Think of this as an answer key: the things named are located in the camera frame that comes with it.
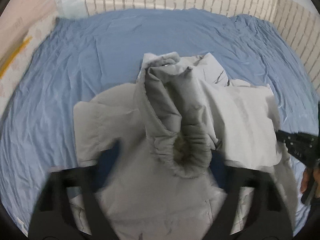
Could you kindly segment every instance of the yellow stain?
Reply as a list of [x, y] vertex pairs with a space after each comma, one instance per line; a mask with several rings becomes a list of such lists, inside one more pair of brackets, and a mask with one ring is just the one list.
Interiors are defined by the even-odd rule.
[[14, 58], [19, 54], [20, 51], [22, 51], [31, 41], [32, 37], [26, 38], [21, 45], [15, 49], [15, 51], [9, 56], [9, 58], [4, 62], [2, 65], [2, 68], [0, 69], [0, 79], [3, 77], [4, 73], [10, 66], [11, 62], [14, 60]]

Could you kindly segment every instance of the person's hand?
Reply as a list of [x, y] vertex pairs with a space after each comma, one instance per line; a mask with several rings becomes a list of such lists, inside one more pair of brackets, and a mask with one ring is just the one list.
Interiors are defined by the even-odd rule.
[[[310, 176], [312, 176], [312, 175], [315, 178], [315, 181], [318, 183], [318, 185], [320, 185], [320, 169], [315, 169], [312, 172], [312, 170], [310, 168], [306, 168], [303, 172], [303, 178], [301, 181], [301, 187], [300, 187], [301, 193], [304, 193], [307, 190], [308, 182], [310, 180]], [[319, 197], [319, 195], [318, 195], [319, 189], [320, 189], [320, 186], [318, 186], [316, 197]]]

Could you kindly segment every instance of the wrinkled sheet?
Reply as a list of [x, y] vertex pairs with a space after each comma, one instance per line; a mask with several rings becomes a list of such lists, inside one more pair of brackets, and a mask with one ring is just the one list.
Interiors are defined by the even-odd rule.
[[[227, 18], [191, 9], [125, 10], [87, 19], [60, 19], [34, 53], [2, 119], [0, 196], [28, 228], [33, 205], [52, 166], [77, 166], [73, 106], [135, 82], [143, 54], [210, 52], [229, 78], [268, 83], [281, 128], [318, 133], [317, 100], [305, 69], [276, 28], [248, 15]], [[303, 165], [293, 162], [296, 177]], [[308, 210], [300, 204], [297, 228]]]

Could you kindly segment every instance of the white brick wall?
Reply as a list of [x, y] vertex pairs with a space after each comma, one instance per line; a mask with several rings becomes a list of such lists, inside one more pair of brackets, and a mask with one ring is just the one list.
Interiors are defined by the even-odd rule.
[[85, 0], [89, 15], [125, 8], [205, 9], [228, 17], [250, 14], [272, 22], [301, 58], [320, 94], [320, 16], [293, 0]]

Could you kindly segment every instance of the finger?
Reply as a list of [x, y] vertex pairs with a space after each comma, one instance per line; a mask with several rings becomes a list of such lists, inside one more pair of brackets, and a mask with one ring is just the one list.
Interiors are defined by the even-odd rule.
[[308, 171], [308, 169], [305, 169], [305, 171], [303, 172], [303, 177], [301, 181], [301, 187], [300, 187], [301, 193], [304, 193], [307, 190], [309, 180], [310, 180], [310, 172]]

